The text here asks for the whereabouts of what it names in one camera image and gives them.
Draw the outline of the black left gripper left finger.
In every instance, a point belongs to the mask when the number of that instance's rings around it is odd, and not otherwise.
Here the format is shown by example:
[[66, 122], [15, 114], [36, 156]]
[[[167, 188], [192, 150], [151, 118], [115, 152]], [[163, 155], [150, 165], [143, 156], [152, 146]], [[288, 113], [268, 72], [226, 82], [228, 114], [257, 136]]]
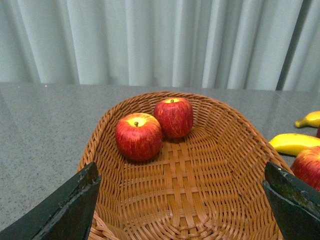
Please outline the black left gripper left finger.
[[36, 207], [0, 232], [2, 240], [86, 240], [101, 176], [89, 163]]

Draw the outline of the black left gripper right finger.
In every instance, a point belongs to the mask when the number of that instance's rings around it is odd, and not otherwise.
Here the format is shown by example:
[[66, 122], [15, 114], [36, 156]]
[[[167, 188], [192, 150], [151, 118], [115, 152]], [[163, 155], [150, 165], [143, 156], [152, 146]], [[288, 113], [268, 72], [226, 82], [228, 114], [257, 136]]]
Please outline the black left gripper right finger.
[[320, 238], [320, 192], [268, 161], [262, 186], [285, 240]]

